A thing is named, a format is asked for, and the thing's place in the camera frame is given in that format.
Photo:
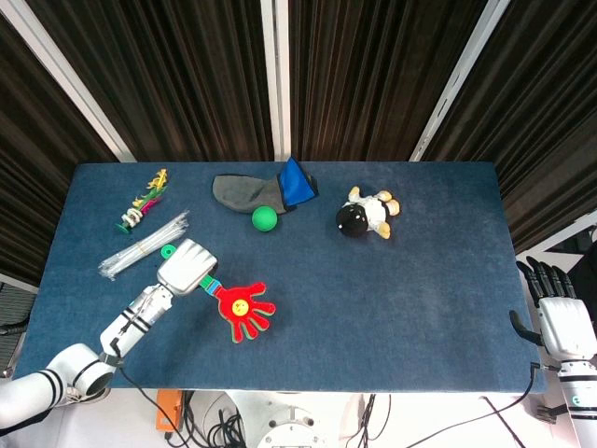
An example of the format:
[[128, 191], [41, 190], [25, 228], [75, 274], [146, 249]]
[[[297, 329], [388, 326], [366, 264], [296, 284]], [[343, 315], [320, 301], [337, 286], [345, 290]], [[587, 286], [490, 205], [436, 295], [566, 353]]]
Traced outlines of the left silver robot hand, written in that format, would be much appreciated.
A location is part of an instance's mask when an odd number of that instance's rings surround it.
[[217, 264], [217, 258], [191, 239], [185, 239], [157, 271], [160, 284], [175, 296], [192, 292]]

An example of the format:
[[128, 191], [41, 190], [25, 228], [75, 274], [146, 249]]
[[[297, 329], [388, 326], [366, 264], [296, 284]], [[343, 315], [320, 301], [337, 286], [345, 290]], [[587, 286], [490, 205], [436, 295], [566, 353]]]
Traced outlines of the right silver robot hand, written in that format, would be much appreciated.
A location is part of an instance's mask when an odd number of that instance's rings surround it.
[[509, 320], [522, 339], [545, 348], [558, 361], [590, 360], [596, 355], [596, 335], [586, 304], [577, 297], [568, 274], [532, 257], [516, 262], [537, 311], [540, 330], [527, 329], [517, 312]]

